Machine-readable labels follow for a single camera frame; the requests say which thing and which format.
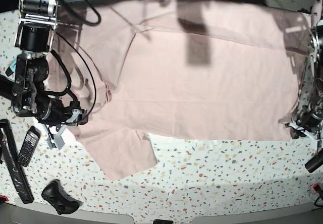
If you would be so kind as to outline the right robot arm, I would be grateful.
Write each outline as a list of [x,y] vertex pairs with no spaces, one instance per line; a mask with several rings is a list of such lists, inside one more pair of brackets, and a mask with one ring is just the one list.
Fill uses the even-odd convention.
[[[71,90],[72,80],[67,68],[52,48],[58,7],[58,0],[19,0],[21,19],[15,47],[21,53],[16,59],[12,111],[19,117],[34,117],[49,126],[84,125],[88,114]],[[66,87],[60,92],[45,89],[44,82],[49,76],[48,53],[66,76]]]

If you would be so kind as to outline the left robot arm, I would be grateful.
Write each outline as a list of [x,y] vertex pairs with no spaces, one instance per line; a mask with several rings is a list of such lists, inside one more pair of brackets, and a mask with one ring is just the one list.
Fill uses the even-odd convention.
[[289,124],[292,139],[309,137],[315,141],[322,139],[322,0],[315,0],[311,12],[309,55],[312,71],[313,91],[309,104]]

